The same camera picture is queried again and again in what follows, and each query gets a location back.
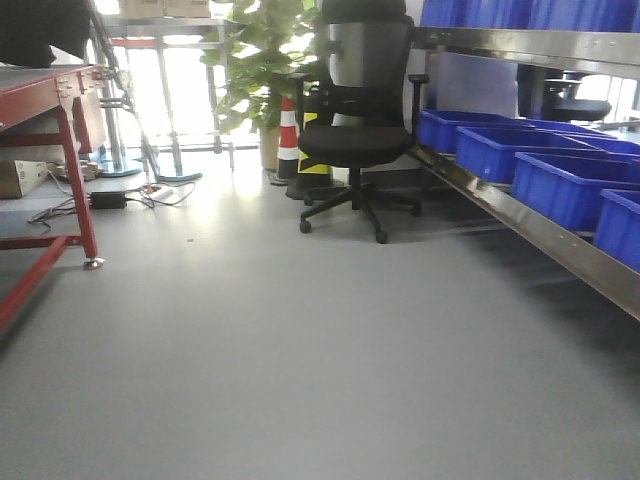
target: office chair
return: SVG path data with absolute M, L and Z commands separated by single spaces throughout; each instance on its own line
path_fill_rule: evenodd
M 538 68 L 541 67 L 518 66 L 518 106 L 520 115 L 523 117 L 529 117 L 533 113 L 531 97 L 535 88 L 534 71 Z M 611 104 L 606 100 L 576 98 L 582 79 L 587 75 L 590 74 L 545 69 L 540 118 L 558 122 L 571 120 L 596 122 L 606 117 L 611 111 Z
M 547 79 L 542 107 L 543 120 L 596 122 L 609 114 L 611 104 L 606 100 L 576 98 L 582 79 L 587 75 L 589 74 L 583 72 L 564 71 L 562 78 Z
M 309 217 L 351 202 L 373 225 L 378 243 L 387 243 L 369 200 L 410 206 L 414 216 L 422 213 L 420 201 L 363 185 L 361 169 L 390 163 L 414 145 L 402 111 L 413 21 L 404 0 L 324 0 L 320 13 L 315 29 L 320 108 L 318 118 L 301 130 L 298 145 L 315 163 L 348 168 L 349 180 L 300 215 L 300 231 L 311 232 Z M 410 80 L 415 130 L 420 86 L 428 79 L 410 75 Z

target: blue storage box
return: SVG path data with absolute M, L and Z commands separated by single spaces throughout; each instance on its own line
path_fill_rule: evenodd
M 604 150 L 591 147 L 564 135 L 537 130 L 501 130 L 493 128 L 458 128 L 456 162 L 480 178 L 495 183 L 511 183 L 516 171 L 516 152 L 553 153 L 604 158 Z
M 466 26 L 473 28 L 518 28 L 529 26 L 533 0 L 471 0 Z
M 425 0 L 422 27 L 464 27 L 469 0 Z
M 607 152 L 640 155 L 640 145 L 634 142 L 626 142 L 613 137 L 607 138 L 601 135 L 581 135 L 571 132 L 563 133 L 563 135 L 575 138 L 576 140 L 580 140 L 581 142 Z
M 594 245 L 640 271 L 640 192 L 604 190 Z
M 457 127 L 530 128 L 528 121 L 503 117 L 495 113 L 422 110 L 418 123 L 418 142 L 440 153 L 455 153 Z
M 636 15 L 633 18 L 633 23 L 631 24 L 632 32 L 640 32 L 640 3 L 638 3 L 638 8 L 636 9 Z
M 517 153 L 511 194 L 568 230 L 596 229 L 602 190 L 640 190 L 640 163 Z
M 529 28 L 629 32 L 636 0 L 533 0 Z
M 568 133 L 568 134 L 577 134 L 577 135 L 592 135 L 592 136 L 600 136 L 600 137 L 615 139 L 615 137 L 612 135 L 608 135 L 606 133 L 599 132 L 597 130 L 581 127 L 580 125 L 575 125 L 573 123 L 568 123 L 568 122 L 554 122 L 553 120 L 536 120 L 531 118 L 527 118 L 526 122 L 540 130 L 548 130 L 550 132 L 563 132 L 563 134 Z

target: chair base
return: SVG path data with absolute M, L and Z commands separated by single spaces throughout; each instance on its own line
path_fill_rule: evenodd
M 410 206 L 411 214 L 415 217 L 419 217 L 422 214 L 422 205 L 419 200 L 397 193 L 374 190 L 371 185 L 361 185 L 360 171 L 357 169 L 350 169 L 349 186 L 327 190 L 330 190 L 334 195 L 322 203 L 305 210 L 300 215 L 300 231 L 302 233 L 311 232 L 311 224 L 307 218 L 347 202 L 351 202 L 353 210 L 362 210 L 364 212 L 367 220 L 373 225 L 378 243 L 387 243 L 388 235 L 383 230 L 378 217 L 373 211 L 369 202 L 370 199 Z

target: cardboard box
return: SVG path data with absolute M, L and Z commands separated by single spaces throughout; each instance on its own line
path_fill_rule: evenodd
M 209 0 L 120 0 L 123 18 L 211 18 Z
M 119 0 L 123 18 L 164 17 L 164 0 Z
M 164 0 L 164 14 L 168 17 L 211 18 L 209 0 Z
M 44 162 L 0 161 L 0 198 L 22 198 L 49 176 Z

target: potted plant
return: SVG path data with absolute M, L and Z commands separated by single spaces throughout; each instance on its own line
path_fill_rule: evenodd
M 232 4 L 229 19 L 238 27 L 225 39 L 226 56 L 221 50 L 205 50 L 202 56 L 207 65 L 224 65 L 226 60 L 225 94 L 218 103 L 220 129 L 229 133 L 250 120 L 251 131 L 260 133 L 263 167 L 273 170 L 277 166 L 282 96 L 294 94 L 290 75 L 311 73 L 315 65 L 310 51 L 317 14 L 315 1 L 217 0 L 217 3 Z M 204 40 L 220 41 L 217 32 Z

